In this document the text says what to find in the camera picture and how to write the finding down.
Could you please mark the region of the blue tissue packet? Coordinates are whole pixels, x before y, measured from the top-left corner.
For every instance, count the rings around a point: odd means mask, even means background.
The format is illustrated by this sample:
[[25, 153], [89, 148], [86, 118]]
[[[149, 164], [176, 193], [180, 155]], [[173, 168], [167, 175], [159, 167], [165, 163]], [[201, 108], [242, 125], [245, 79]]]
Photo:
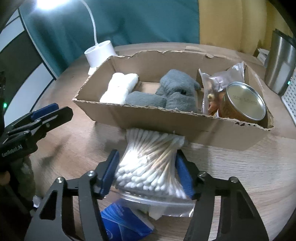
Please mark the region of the blue tissue packet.
[[113, 202], [100, 212], [109, 240], [141, 240], [154, 231], [147, 216], [127, 207], [122, 199]]

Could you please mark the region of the white cloth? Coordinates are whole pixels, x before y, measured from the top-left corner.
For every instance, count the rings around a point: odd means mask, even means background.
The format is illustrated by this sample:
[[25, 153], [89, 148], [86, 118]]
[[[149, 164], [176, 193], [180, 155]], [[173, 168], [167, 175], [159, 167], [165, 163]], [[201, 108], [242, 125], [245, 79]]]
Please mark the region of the white cloth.
[[127, 96], [138, 83], [136, 73], [123, 74], [116, 72], [109, 81], [106, 92], [102, 95], [100, 103], [125, 104]]

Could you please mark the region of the bag of cotton swabs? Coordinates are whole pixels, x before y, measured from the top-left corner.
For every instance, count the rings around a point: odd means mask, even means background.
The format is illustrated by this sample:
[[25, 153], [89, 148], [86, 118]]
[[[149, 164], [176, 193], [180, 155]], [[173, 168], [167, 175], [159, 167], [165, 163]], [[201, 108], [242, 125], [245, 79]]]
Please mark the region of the bag of cotton swabs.
[[130, 128], [126, 140], [113, 182], [122, 203], [155, 220], [192, 216], [194, 201], [185, 193], [175, 167], [185, 137]]

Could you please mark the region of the orange tin can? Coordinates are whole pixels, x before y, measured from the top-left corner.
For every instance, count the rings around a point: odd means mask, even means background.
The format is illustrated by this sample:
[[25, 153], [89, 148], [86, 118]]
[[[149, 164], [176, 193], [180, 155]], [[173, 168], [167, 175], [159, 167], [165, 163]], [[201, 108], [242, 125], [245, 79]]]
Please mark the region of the orange tin can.
[[217, 113], [221, 118], [259, 123], [265, 118], [266, 105], [263, 98], [251, 86], [234, 81], [227, 85]]

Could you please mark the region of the grey knitted glove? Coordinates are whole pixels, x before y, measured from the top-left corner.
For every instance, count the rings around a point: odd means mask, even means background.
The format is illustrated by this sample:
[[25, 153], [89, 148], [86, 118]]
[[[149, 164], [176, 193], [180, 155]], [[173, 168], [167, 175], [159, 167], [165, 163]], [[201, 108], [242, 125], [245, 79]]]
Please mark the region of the grey knitted glove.
[[156, 95], [166, 98], [165, 109], [197, 113], [197, 91], [199, 83], [188, 74], [171, 69], [160, 80]]

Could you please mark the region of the clear snack bag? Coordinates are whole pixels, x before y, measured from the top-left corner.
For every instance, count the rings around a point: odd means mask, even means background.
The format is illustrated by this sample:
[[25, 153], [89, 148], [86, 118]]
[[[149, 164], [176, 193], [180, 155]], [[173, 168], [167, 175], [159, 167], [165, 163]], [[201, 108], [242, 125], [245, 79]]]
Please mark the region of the clear snack bag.
[[225, 71], [216, 72], [209, 75], [199, 69], [199, 75], [202, 80], [204, 97], [202, 104], [202, 113], [204, 115], [215, 115], [222, 98], [226, 93], [226, 87], [231, 82], [244, 82], [244, 61], [236, 63]]

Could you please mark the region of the white desk lamp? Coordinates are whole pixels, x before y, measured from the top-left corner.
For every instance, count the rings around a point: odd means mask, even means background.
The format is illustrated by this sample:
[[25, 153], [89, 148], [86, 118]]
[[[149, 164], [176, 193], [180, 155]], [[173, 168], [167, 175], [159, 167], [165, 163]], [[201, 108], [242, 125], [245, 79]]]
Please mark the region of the white desk lamp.
[[[49, 11], [55, 8], [58, 8], [62, 5], [67, 4], [70, 1], [37, 1], [37, 8]], [[96, 23], [94, 20], [93, 13], [88, 6], [88, 4], [80, 0], [80, 2], [85, 6], [87, 9], [90, 19], [92, 22], [93, 27], [93, 37], [94, 37], [94, 46], [88, 48], [84, 55], [90, 65], [90, 68], [88, 70], [88, 75], [91, 76], [94, 74], [94, 72], [111, 56], [116, 56], [116, 52], [114, 50], [114, 47], [112, 45], [112, 42], [110, 40], [103, 41], [101, 43], [97, 40], [97, 29], [96, 29]]]

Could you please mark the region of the teal curtain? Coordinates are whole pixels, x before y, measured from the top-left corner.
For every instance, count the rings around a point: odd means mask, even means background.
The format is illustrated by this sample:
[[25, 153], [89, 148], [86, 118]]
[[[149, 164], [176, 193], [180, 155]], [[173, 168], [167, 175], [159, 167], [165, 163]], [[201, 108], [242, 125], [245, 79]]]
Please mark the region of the teal curtain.
[[20, 13], [56, 75], [95, 42], [110, 40], [113, 46], [200, 42], [197, 1], [69, 1], [48, 11], [26, 1]]

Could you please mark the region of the brown cardboard box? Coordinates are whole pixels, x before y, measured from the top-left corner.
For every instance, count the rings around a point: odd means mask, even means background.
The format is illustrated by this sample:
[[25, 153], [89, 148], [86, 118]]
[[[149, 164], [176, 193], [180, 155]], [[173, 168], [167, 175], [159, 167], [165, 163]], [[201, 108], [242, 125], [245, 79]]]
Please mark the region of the brown cardboard box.
[[246, 123], [199, 113], [99, 102], [116, 72], [136, 73], [141, 90], [150, 92], [156, 89], [160, 78], [171, 69], [178, 69], [197, 78], [199, 69], [212, 74], [241, 61], [246, 64], [245, 82], [262, 93], [261, 80], [256, 74], [262, 65], [253, 56], [213, 46], [188, 46], [183, 51], [145, 50], [132, 55], [110, 57], [85, 81], [73, 101], [98, 123], [124, 129], [143, 128], [175, 133], [198, 144], [246, 150], [273, 130], [273, 115], [270, 112], [259, 123]]

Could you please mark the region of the white perforated basket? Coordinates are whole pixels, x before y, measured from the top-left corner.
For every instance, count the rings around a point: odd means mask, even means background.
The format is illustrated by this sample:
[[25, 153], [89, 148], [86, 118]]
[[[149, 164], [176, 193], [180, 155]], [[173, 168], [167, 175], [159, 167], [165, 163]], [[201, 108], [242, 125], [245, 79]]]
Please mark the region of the white perforated basket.
[[296, 125], [296, 71], [294, 70], [290, 80], [288, 81], [287, 90], [281, 97], [281, 100], [286, 107], [290, 117]]

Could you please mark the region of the steel travel mug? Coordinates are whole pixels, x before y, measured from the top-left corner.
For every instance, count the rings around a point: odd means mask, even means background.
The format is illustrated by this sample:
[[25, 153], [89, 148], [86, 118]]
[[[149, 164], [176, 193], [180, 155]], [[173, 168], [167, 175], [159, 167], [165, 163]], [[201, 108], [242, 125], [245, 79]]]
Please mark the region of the steel travel mug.
[[266, 59], [264, 82], [274, 93], [282, 96], [294, 69], [295, 39], [275, 29]]

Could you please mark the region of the yellow curtain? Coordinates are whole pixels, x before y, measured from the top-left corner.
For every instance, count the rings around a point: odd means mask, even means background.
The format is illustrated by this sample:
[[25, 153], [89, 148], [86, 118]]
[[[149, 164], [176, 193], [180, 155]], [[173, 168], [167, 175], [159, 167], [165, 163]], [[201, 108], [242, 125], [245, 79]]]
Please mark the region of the yellow curtain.
[[270, 49], [273, 30], [293, 33], [269, 1], [198, 1], [199, 41], [254, 55]]

